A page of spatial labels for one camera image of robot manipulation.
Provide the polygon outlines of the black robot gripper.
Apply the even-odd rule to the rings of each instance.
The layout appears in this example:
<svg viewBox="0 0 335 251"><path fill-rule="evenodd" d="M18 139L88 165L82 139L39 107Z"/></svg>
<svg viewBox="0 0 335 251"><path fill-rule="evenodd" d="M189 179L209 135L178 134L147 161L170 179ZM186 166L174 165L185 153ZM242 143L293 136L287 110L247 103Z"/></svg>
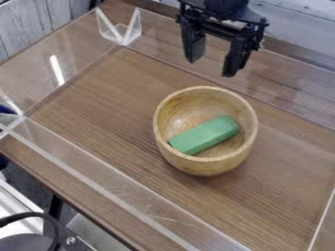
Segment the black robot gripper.
<svg viewBox="0 0 335 251"><path fill-rule="evenodd" d="M195 63L206 52L206 33L233 39L226 57L225 77L243 69L251 49L258 51L269 20L249 8L249 0L178 0L182 43L186 59Z"/></svg>

